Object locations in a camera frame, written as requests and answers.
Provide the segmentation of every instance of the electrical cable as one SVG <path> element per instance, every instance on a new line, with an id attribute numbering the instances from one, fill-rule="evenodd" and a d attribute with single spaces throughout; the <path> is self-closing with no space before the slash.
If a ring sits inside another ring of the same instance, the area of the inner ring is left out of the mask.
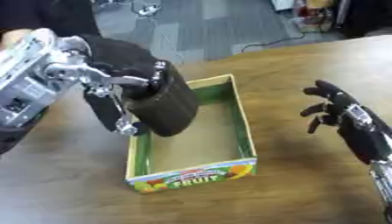
<path id="1" fill-rule="evenodd" d="M 323 13 L 323 17 L 321 18 L 320 22 L 318 23 L 318 31 L 307 31 L 307 32 L 302 32 L 301 31 L 302 35 L 300 37 L 296 37 L 296 38 L 282 38 L 282 39 L 279 39 L 279 40 L 275 40 L 275 41 L 269 42 L 267 44 L 250 44 L 250 45 L 245 45 L 241 49 L 241 53 L 245 53 L 245 51 L 248 48 L 253 47 L 253 46 L 271 46 L 271 45 L 274 45 L 274 44 L 277 44 L 277 43 L 280 43 L 280 42 L 284 42 L 284 41 L 288 41 L 288 40 L 303 39 L 304 37 L 306 37 L 306 34 L 308 34 L 308 33 L 317 33 L 317 32 L 323 33 L 323 32 L 326 32 L 326 31 L 323 30 L 322 25 L 327 20 L 327 16 L 328 15 L 327 15 L 327 10 L 326 9 L 323 9 L 323 12 L 324 12 Z"/>

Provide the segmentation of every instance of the dark brown cylinder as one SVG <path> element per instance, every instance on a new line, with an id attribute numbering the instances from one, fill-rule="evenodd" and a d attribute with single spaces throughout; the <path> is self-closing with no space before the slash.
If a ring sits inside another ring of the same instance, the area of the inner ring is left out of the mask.
<path id="1" fill-rule="evenodd" d="M 161 137 L 185 130 L 196 116 L 199 101 L 174 66 L 165 71 L 165 82 L 151 97 L 127 101 L 127 109 Z"/>

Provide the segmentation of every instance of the wooden table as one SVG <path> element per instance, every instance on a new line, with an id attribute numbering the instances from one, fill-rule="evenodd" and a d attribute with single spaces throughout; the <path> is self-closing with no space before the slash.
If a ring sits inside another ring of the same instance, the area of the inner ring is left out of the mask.
<path id="1" fill-rule="evenodd" d="M 0 161 L 1 223 L 382 223 L 368 168 L 333 128 L 299 117 L 316 79 L 392 123 L 392 37 L 249 52 L 183 66 L 187 77 L 234 74 L 248 113 L 255 177 L 141 195 L 123 183 L 127 138 L 108 133 L 78 90 Z"/>

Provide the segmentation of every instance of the box label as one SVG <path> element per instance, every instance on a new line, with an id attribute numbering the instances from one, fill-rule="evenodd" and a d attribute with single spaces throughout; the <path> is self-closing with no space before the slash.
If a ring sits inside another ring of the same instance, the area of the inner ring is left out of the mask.
<path id="1" fill-rule="evenodd" d="M 177 189 L 186 186 L 218 182 L 225 179 L 239 179 L 255 174 L 254 164 L 236 164 L 218 168 L 200 168 L 180 173 L 167 173 L 160 177 L 150 177 L 144 181 L 135 181 L 131 184 L 142 193 L 153 193 L 165 189 Z"/>

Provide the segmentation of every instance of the open box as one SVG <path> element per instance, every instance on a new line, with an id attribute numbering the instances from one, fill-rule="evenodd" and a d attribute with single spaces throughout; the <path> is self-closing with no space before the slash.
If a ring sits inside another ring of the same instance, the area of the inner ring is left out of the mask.
<path id="1" fill-rule="evenodd" d="M 142 193 L 256 173 L 256 151 L 231 74 L 188 82 L 200 103 L 182 133 L 130 139 L 126 181 Z"/>

